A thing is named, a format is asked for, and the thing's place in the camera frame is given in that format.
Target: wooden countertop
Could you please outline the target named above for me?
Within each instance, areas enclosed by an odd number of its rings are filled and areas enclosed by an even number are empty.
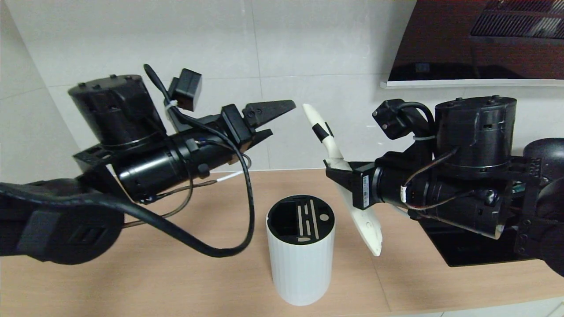
[[[372,257],[323,170],[251,173],[256,231],[238,256],[209,258],[150,226],[128,228],[99,258],[77,266],[3,258],[3,317],[12,316],[385,316],[469,309],[564,296],[564,278],[542,261],[450,268],[421,227],[377,205],[384,245]],[[317,196],[337,216],[333,276],[318,302],[294,307],[271,280],[265,217],[294,194]],[[183,195],[160,201],[166,211]],[[243,178],[197,188],[172,220],[207,243],[243,239],[248,221]]]

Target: white cylindrical container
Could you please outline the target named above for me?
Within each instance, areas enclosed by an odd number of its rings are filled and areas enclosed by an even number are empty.
[[[278,294],[296,306],[319,300],[329,288],[335,216],[323,200],[295,195],[266,217],[272,279]]]

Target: vent grille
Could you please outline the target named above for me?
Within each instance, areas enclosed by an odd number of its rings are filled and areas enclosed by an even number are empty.
[[[488,1],[470,35],[564,39],[564,0]]]

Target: barcode label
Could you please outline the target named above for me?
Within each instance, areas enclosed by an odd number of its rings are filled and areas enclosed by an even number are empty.
[[[370,187],[369,184],[370,177],[368,175],[362,178],[362,198],[363,198],[363,205],[364,207],[368,207],[370,204]]]

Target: black bracket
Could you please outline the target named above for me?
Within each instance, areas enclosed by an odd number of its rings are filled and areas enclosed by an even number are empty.
[[[364,210],[379,202],[372,194],[376,172],[374,162],[349,162],[352,170],[330,168],[325,160],[323,163],[326,176],[352,193],[352,205],[355,208]]]

